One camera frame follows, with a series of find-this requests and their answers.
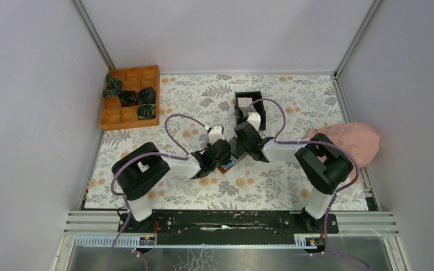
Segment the green black rolled sock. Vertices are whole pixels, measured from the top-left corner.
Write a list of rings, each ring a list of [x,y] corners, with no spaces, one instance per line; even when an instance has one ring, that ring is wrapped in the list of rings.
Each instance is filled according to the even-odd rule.
[[[156,104],[141,104],[138,106],[137,111],[138,120],[149,120],[156,118]]]

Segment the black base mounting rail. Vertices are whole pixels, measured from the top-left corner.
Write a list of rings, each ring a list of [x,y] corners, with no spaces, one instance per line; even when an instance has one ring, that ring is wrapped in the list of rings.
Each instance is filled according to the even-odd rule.
[[[301,212],[157,210],[143,221],[117,214],[119,230],[161,246],[295,245],[308,236],[306,245],[319,247],[326,234],[339,233],[335,215],[314,219]]]

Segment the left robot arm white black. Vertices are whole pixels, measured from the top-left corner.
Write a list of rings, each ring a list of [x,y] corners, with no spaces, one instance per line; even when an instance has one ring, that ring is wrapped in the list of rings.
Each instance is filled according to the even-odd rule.
[[[231,145],[224,139],[188,157],[159,152],[155,144],[147,142],[112,166],[112,182],[118,183],[128,202],[131,225],[145,232],[153,224],[147,194],[163,177],[204,178],[218,166],[230,163],[231,156]]]

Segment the black card box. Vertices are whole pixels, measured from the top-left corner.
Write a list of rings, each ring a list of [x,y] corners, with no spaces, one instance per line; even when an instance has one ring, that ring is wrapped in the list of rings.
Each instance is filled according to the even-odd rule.
[[[266,110],[263,101],[255,102],[262,99],[261,91],[236,92],[235,93],[235,118],[236,124],[247,120],[250,113],[257,113],[261,117],[259,131],[266,130]]]

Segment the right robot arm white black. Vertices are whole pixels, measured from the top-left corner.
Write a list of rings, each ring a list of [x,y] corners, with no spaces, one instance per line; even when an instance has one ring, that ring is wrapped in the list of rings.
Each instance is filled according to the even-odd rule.
[[[300,165],[313,186],[301,224],[306,231],[318,231],[324,225],[323,216],[330,209],[338,187],[358,165],[352,155],[322,133],[303,141],[277,141],[261,137],[248,122],[238,124],[234,131],[237,145],[254,160]]]

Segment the black rolled sock right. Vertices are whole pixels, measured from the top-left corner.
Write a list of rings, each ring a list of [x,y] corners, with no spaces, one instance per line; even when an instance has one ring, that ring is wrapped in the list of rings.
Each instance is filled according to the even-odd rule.
[[[141,89],[137,93],[138,105],[140,106],[143,104],[155,104],[157,99],[156,95],[157,92],[152,86]]]

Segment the brown leather card holder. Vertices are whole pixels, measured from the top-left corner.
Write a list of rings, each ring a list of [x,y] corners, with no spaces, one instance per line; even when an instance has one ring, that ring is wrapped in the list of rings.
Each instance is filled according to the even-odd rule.
[[[241,161],[248,154],[243,147],[238,146],[238,140],[236,137],[229,139],[228,143],[231,146],[230,162],[218,166],[218,170],[222,174],[228,172],[232,167],[234,167],[239,161]]]

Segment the floral patterned table mat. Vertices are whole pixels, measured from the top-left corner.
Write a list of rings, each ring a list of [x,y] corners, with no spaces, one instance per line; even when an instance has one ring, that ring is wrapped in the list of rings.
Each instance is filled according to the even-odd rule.
[[[201,150],[201,125],[235,127],[235,93],[261,91],[265,98],[265,136],[303,138],[312,128],[343,122],[330,75],[163,75],[160,77],[160,121],[163,125],[105,132],[84,208],[117,209],[122,197],[112,194],[112,166],[140,145],[153,142],[162,152],[183,155]],[[245,157],[228,172],[214,171],[198,180],[165,177],[149,192],[155,209],[300,210],[311,184],[293,163],[259,163]]]

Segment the orange wooden compartment tray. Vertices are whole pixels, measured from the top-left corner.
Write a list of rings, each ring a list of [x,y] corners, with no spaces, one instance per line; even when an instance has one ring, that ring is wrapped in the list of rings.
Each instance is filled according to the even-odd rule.
[[[99,122],[101,129],[158,125],[159,82],[157,65],[108,71]]]

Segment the pink crumpled cloth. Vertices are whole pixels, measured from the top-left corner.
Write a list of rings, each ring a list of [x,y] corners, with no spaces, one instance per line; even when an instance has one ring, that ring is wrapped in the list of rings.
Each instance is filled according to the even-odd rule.
[[[310,139],[321,133],[334,144],[350,152],[359,167],[366,167],[380,149],[380,134],[366,123],[341,123],[312,128],[304,136]]]

